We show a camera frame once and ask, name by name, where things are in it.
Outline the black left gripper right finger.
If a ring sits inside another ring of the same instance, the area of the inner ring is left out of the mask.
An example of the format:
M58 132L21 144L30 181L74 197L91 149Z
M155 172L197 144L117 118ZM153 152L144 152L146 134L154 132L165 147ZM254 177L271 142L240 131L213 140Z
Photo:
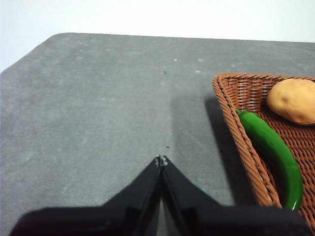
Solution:
M161 157L163 201L183 236L311 236L298 213L276 206L223 206Z

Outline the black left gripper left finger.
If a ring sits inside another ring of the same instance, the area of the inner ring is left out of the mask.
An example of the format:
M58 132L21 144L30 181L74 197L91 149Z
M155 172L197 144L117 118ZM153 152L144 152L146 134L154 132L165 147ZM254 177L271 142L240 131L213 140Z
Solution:
M12 236L154 236L160 205L161 156L101 206L46 207L24 214Z

